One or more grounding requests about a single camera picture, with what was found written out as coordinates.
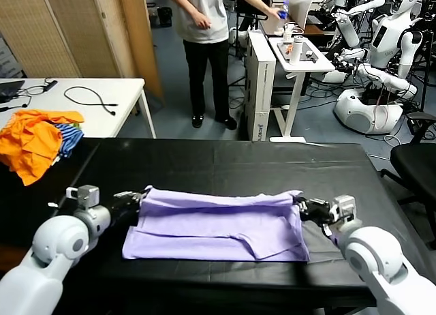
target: white table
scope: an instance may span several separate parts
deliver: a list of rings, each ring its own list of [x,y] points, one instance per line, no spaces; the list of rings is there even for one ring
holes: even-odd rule
[[[24,80],[23,89],[44,85],[43,78],[28,79],[0,79],[0,83],[10,82],[12,80]],[[41,110],[76,110],[84,117],[84,123],[80,127],[84,136],[88,138],[113,138],[123,127],[131,110],[136,102],[139,102],[141,113],[144,119],[148,121],[151,135],[156,138],[155,128],[151,120],[151,114],[147,99],[144,93],[144,80],[141,78],[56,78],[58,83],[49,91],[32,97],[30,106],[27,109]],[[86,87],[94,90],[102,97],[105,104],[118,104],[116,107],[108,106],[116,115],[112,116],[106,112],[102,106],[85,106],[76,104],[68,100],[64,91],[70,87]],[[99,98],[84,89],[73,89],[68,91],[68,96],[77,102],[87,104],[99,104]],[[29,101],[27,97],[20,97],[11,100],[8,103],[0,104],[0,107],[13,107],[26,104]],[[23,108],[10,109],[0,112],[0,129],[3,128],[17,110]]]
[[[277,44],[283,42],[282,37],[270,37],[268,39],[272,46],[277,59],[279,60],[281,67],[285,72],[289,72],[286,78],[291,79],[296,77],[294,88],[292,89],[292,96],[288,107],[283,108],[271,108],[277,118],[279,124],[281,137],[271,137],[272,142],[304,142],[302,137],[291,137],[292,125],[294,124],[295,114],[297,111],[298,103],[300,101],[300,94],[302,90],[303,81],[307,72],[330,72],[334,70],[333,64],[316,48],[310,40],[305,38],[307,46],[313,51],[313,54],[318,57],[316,63],[312,61],[299,61],[296,65],[290,65],[281,54]],[[282,110],[287,110],[286,120],[283,118]]]

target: table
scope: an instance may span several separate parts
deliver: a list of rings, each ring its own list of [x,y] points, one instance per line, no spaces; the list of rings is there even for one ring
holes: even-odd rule
[[[292,138],[291,130],[294,124],[295,114],[298,107],[298,102],[300,101],[301,91],[303,87],[303,82],[305,80],[306,73],[311,72],[330,72],[334,70],[334,65],[316,48],[312,42],[305,38],[307,46],[313,51],[313,53],[318,57],[316,63],[312,61],[299,61],[296,65],[290,65],[288,61],[285,60],[281,54],[277,44],[283,42],[282,37],[270,37],[268,39],[274,51],[276,57],[278,58],[281,67],[285,72],[289,72],[286,78],[296,77],[294,88],[292,89],[292,96],[289,103],[289,108],[284,108],[287,110],[286,121],[283,118],[281,111],[282,108],[272,108],[274,114],[277,118],[277,123],[280,127],[280,132],[282,137],[271,137],[272,142],[290,142],[290,141],[304,141],[303,138]]]
[[[222,196],[275,194],[296,188],[309,198],[355,196],[358,217],[366,225],[391,232],[414,267],[436,281],[424,243],[386,193],[360,145],[84,138],[78,148],[80,153],[50,169],[37,188],[31,185],[19,190],[6,185],[10,193],[0,194],[0,243],[29,247],[31,230],[43,222],[46,203],[60,200],[61,188],[69,185],[99,186],[102,203],[114,193],[148,184]],[[8,184],[12,175],[0,167],[2,182]],[[27,202],[30,196],[32,203]],[[98,300],[101,295],[104,302],[132,298],[145,305],[145,297],[160,297],[166,303],[175,299],[213,305],[265,303],[292,310],[308,304],[315,308],[374,305],[365,284],[313,223],[303,224],[311,253],[307,266],[123,260],[121,246],[127,227],[105,232],[97,248],[68,275],[65,294],[74,296],[72,305],[86,301],[77,303],[77,290],[87,282],[96,287],[90,299]]]
[[[0,83],[12,80],[24,80],[23,89],[36,85],[43,85],[43,78],[27,79],[0,79]],[[42,110],[77,110],[84,117],[84,123],[80,124],[84,136],[89,138],[115,137],[127,120],[136,102],[139,102],[141,113],[148,121],[151,135],[156,138],[155,128],[151,119],[149,105],[144,93],[144,80],[141,78],[56,78],[58,83],[48,92],[32,97],[29,109]],[[118,104],[117,107],[109,107],[116,112],[115,116],[108,114],[101,106],[84,106],[76,104],[63,93],[70,87],[87,87],[101,95],[105,104]],[[98,97],[91,91],[74,89],[68,95],[78,102],[99,103]],[[29,98],[18,98],[1,104],[2,106],[20,106],[28,102]],[[0,128],[4,127],[13,113],[19,108],[0,113]]]
[[[275,33],[277,31],[277,25],[279,24],[279,19],[275,17],[268,17],[267,20],[260,21],[260,28],[264,32],[267,37],[277,38],[278,35]],[[303,33],[304,36],[308,38],[310,36],[324,35],[325,33],[314,24],[306,24],[305,31]]]

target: office chair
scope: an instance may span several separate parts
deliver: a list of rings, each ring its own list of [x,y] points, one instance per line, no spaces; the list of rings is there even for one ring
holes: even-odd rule
[[[407,118],[420,128],[408,144],[392,148],[390,163],[399,177],[389,170],[380,171],[381,177],[387,176],[413,192],[414,195],[398,200],[400,205],[418,201],[425,206],[430,227],[435,240],[430,247],[436,250],[436,144],[421,143],[430,125],[436,123],[436,117],[423,112],[413,112]]]

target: floor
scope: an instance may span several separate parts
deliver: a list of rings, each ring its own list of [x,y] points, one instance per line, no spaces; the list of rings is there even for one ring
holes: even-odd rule
[[[158,5],[167,3],[165,0],[158,0]],[[210,139],[210,140],[238,140],[237,131],[229,131],[220,123],[213,121],[213,103],[212,103],[212,80],[211,71],[208,67],[206,80],[204,82],[206,96],[206,115],[204,124],[200,129],[194,129],[191,126],[191,109],[189,103],[189,82],[188,69],[185,61],[185,53],[183,50],[182,40],[177,36],[173,27],[158,28],[153,30],[153,41],[155,44],[155,52],[161,77],[161,83],[164,90],[166,105],[162,106],[156,101],[153,96],[149,96],[151,111],[153,114],[153,122],[155,124],[156,134],[158,138],[167,139]],[[228,80],[232,82],[244,74],[243,62],[233,56],[229,56]],[[286,86],[289,82],[285,79],[285,74],[278,64],[275,76],[276,86]],[[431,114],[436,114],[436,99],[433,98],[436,90],[429,88],[427,92],[427,101],[425,111]],[[238,106],[243,97],[241,88],[234,87],[230,89],[230,105]],[[273,103],[287,104],[289,101],[288,95],[273,96]],[[312,98],[309,101],[307,97],[302,97],[302,106],[314,106],[335,100],[335,97]],[[383,158],[389,158],[390,147],[384,141],[375,141],[364,136],[345,129],[333,116],[333,104],[300,110],[297,112],[294,127],[292,129],[293,136],[304,136],[307,142],[310,143],[358,143],[362,145],[364,150],[371,155],[377,155]],[[232,115],[238,118],[240,108],[231,110]],[[268,137],[278,136],[279,128],[273,116],[270,116],[268,124]],[[147,138],[150,137],[149,129],[146,126],[141,116],[131,115],[121,132],[121,137],[130,138]],[[406,124],[404,123],[399,133],[396,135],[402,143],[409,142],[412,135],[409,133]],[[376,169],[388,168],[392,170],[389,161],[381,160],[372,157],[371,161]],[[403,196],[404,192],[392,182],[386,182],[388,189],[392,190],[395,196]],[[420,205],[412,205],[406,207],[405,212],[411,219],[414,226],[425,241],[431,239],[429,225],[423,214]]]

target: white t-shirt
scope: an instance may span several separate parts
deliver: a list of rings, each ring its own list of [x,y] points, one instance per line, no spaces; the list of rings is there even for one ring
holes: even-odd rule
[[[210,29],[203,30],[194,23],[191,15],[176,5],[174,23],[177,33],[184,40],[199,44],[214,44],[229,38],[227,14],[223,0],[188,0],[195,8],[207,16],[212,25]]]

